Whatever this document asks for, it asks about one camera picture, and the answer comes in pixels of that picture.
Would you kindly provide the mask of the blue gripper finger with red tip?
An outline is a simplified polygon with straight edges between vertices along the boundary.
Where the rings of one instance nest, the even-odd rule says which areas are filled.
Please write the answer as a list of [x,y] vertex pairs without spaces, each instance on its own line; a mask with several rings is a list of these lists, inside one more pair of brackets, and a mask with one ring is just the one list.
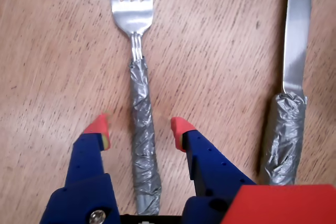
[[101,114],[74,142],[65,185],[52,193],[40,223],[121,222],[101,157],[109,148],[108,119]]
[[220,223],[241,186],[254,182],[187,120],[171,118],[171,130],[176,148],[186,153],[196,193],[186,201],[181,223]]

